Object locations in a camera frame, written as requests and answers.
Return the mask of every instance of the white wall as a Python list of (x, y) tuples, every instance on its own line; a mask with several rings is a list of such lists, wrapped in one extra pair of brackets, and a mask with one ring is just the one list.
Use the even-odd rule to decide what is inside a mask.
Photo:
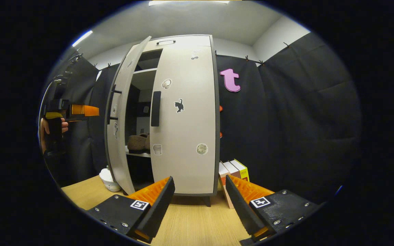
[[(139, 42), (133, 42), (124, 44), (115, 48), (112, 48), (108, 51), (100, 53), (94, 57), (88, 59), (88, 61), (95, 65), (97, 64), (97, 69), (101, 70), (107, 67), (107, 64), (110, 65), (118, 64), (122, 61), (122, 58), (128, 53), (128, 51), (132, 48), (133, 45)], [(216, 39), (214, 38), (214, 46), (215, 50), (217, 50), (217, 54), (225, 55), (225, 56), (235, 56), (245, 58), (249, 56), (249, 59), (258, 61), (258, 57), (255, 53), (253, 47), (249, 45), (245, 45), (242, 43), (237, 43), (225, 39)]]
[(130, 48), (132, 48), (132, 46), (136, 43), (128, 43), (128, 44), (124, 44), (124, 45), (112, 48), (112, 49), (107, 50), (103, 53), (100, 53), (94, 57), (89, 58), (88, 61), (92, 65), (97, 64), (96, 68), (99, 70), (107, 67), (108, 63), (110, 63), (110, 65), (115, 65), (115, 64), (121, 63), (122, 58), (124, 58), (124, 56), (130, 50)]
[(284, 42), (291, 44), (308, 33), (310, 31), (305, 27), (282, 16), (255, 42), (253, 49), (260, 60), (267, 61), (286, 47)]
[(258, 61), (258, 57), (253, 47), (242, 43), (214, 38), (214, 47), (215, 50), (217, 50), (217, 55), (235, 56), (240, 58), (246, 58), (246, 56), (249, 56), (250, 60)]

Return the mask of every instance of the black curtain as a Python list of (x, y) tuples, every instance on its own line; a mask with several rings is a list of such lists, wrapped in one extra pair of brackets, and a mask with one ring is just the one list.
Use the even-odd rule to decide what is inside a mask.
[[(220, 105), (220, 160), (237, 159), (249, 171), (250, 182), (268, 187), (262, 167), (268, 164), (268, 112), (266, 95), (258, 68), (253, 61), (217, 55)], [(233, 69), (239, 75), (239, 92), (230, 92), (220, 72)]]
[(87, 121), (89, 135), (92, 138), (90, 147), (96, 174), (99, 174), (101, 170), (103, 168), (106, 168), (107, 166), (106, 149), (104, 142), (104, 121), (107, 111), (107, 96), (118, 67), (119, 64), (115, 64), (101, 70), (101, 74), (92, 89), (92, 96), (89, 101), (89, 105), (98, 107), (100, 109), (100, 117), (90, 117)]
[[(48, 76), (50, 81), (47, 82), (49, 84), (54, 76), (63, 74), (65, 71), (72, 72), (62, 98), (69, 100), (71, 103), (89, 105), (99, 71), (83, 56), (78, 59), (78, 62), (69, 66), (71, 58), (76, 55), (79, 55), (77, 51), (69, 49), (65, 57), (56, 63), (53, 71)], [(51, 93), (44, 95), (44, 104), (51, 100), (53, 96)], [(43, 110), (44, 108), (42, 107), (40, 115), (44, 114)], [(93, 164), (91, 146), (94, 143), (94, 138), (89, 131), (88, 121), (70, 122), (69, 131), (63, 134), (66, 154), (60, 159), (47, 160), (47, 167), (50, 173), (61, 187), (83, 181), (98, 174)]]
[[(98, 69), (85, 58), (80, 57), (78, 62), (70, 66), (68, 70), (72, 72), (72, 75), (62, 98), (71, 103), (89, 105)], [(68, 129), (63, 134), (63, 139), (67, 151), (67, 172), (70, 180), (62, 181), (64, 185), (77, 183), (98, 174), (92, 160), (93, 139), (89, 133), (88, 121), (70, 122)]]
[(359, 100), (344, 64), (318, 36), (309, 33), (289, 46), (258, 67), (270, 130), (262, 176), (271, 190), (321, 203), (352, 168)]

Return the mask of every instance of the brown slipper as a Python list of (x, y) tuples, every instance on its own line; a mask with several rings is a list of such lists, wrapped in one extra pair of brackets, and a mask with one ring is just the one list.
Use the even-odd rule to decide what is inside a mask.
[(150, 149), (150, 134), (147, 134), (147, 138), (145, 139), (145, 146), (146, 149)]
[(129, 150), (143, 150), (146, 139), (147, 134), (131, 135), (127, 143), (127, 148)]

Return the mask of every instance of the white container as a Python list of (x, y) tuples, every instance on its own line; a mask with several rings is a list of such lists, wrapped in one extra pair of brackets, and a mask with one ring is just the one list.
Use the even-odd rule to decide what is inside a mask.
[(121, 187), (112, 179), (112, 174), (107, 168), (103, 168), (100, 172), (100, 179), (103, 181), (104, 185), (111, 192), (117, 192), (121, 190)]

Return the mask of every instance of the black cat sticker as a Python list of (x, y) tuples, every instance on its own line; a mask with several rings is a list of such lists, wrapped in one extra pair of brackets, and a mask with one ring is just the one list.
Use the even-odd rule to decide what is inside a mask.
[(182, 112), (184, 110), (183, 109), (183, 100), (181, 98), (179, 98), (179, 100), (180, 100), (180, 102), (178, 102), (178, 101), (174, 102), (174, 106), (177, 107), (177, 112), (176, 113), (180, 113), (180, 112)]

